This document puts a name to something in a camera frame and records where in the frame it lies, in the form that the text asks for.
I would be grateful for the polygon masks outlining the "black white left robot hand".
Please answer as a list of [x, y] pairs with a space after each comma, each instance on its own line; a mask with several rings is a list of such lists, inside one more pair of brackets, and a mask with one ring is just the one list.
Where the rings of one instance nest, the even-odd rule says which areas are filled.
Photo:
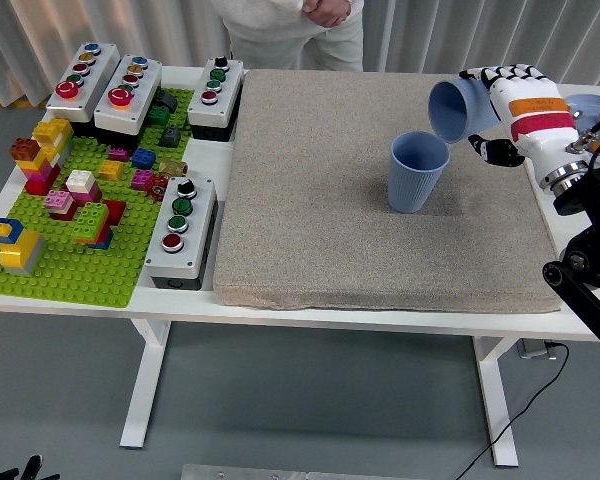
[[10, 468], [0, 472], [0, 480], [35, 480], [43, 465], [43, 457], [39, 454], [32, 455], [23, 470]]

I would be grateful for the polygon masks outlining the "person's left hand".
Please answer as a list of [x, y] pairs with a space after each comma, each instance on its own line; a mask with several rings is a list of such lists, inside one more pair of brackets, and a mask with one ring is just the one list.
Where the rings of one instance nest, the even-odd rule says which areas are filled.
[[352, 3], [347, 0], [308, 0], [302, 5], [303, 14], [324, 28], [342, 24], [351, 14], [351, 10]]

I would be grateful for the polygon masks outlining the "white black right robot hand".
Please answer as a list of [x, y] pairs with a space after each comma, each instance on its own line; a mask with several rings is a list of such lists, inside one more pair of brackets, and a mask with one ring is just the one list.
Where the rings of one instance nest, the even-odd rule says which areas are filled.
[[554, 81], [535, 66], [471, 68], [459, 76], [484, 87], [506, 132], [504, 139], [486, 140], [478, 134], [468, 137], [485, 162], [516, 167], [529, 159], [544, 189], [586, 168], [587, 154], [571, 147], [579, 133], [570, 107]]

